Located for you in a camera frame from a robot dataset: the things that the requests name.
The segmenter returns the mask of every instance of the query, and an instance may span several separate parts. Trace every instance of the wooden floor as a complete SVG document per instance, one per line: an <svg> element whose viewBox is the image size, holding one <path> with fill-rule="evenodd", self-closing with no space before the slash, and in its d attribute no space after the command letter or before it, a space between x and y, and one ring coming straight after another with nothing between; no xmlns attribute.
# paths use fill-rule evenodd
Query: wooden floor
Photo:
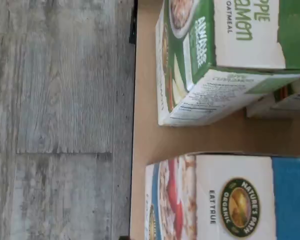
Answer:
<svg viewBox="0 0 300 240"><path fill-rule="evenodd" d="M129 234L133 0L0 0L0 240Z"/></svg>

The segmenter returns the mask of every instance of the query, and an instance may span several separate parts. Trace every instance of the tan shelf surface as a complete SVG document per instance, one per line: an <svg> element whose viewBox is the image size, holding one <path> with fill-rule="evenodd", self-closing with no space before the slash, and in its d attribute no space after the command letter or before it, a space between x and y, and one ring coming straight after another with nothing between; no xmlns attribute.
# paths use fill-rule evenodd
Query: tan shelf surface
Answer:
<svg viewBox="0 0 300 240"><path fill-rule="evenodd" d="M140 0L137 18L130 236L144 239L146 165L198 151L300 155L300 119L246 119L244 111L209 126L158 126L155 25L161 0Z"/></svg>

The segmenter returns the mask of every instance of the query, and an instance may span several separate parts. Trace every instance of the nature's path box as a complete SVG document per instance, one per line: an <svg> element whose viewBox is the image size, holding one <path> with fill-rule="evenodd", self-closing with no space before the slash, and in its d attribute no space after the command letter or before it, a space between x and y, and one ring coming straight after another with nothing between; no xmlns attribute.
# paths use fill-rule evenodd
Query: nature's path box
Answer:
<svg viewBox="0 0 300 240"><path fill-rule="evenodd" d="M249 118L295 118L300 116L300 80L262 97L246 107Z"/></svg>
<svg viewBox="0 0 300 240"><path fill-rule="evenodd" d="M205 125L300 78L300 0L164 0L159 125Z"/></svg>
<svg viewBox="0 0 300 240"><path fill-rule="evenodd" d="M300 158L194 153L146 167L146 240L300 240Z"/></svg>

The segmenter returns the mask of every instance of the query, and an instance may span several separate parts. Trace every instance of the nutrition facts label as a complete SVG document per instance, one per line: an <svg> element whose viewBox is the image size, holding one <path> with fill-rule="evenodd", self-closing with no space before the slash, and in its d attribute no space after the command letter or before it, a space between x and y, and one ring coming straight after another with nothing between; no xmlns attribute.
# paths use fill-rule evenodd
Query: nutrition facts label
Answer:
<svg viewBox="0 0 300 240"><path fill-rule="evenodd" d="M173 110L172 121L200 123L227 109L240 108L242 103L257 99L259 94L245 94L267 76L209 70L188 96Z"/></svg>

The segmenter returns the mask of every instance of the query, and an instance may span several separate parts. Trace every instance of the cardboard box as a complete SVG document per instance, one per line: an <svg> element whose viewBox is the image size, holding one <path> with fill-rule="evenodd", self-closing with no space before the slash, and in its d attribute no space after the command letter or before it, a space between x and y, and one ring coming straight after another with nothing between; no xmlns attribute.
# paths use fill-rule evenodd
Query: cardboard box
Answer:
<svg viewBox="0 0 300 240"><path fill-rule="evenodd" d="M300 240L300 158L192 153L146 167L146 240Z"/></svg>
<svg viewBox="0 0 300 240"><path fill-rule="evenodd" d="M246 107L249 118L300 117L300 80L260 98Z"/></svg>
<svg viewBox="0 0 300 240"><path fill-rule="evenodd" d="M213 123L300 78L300 0L164 0L158 123Z"/></svg>

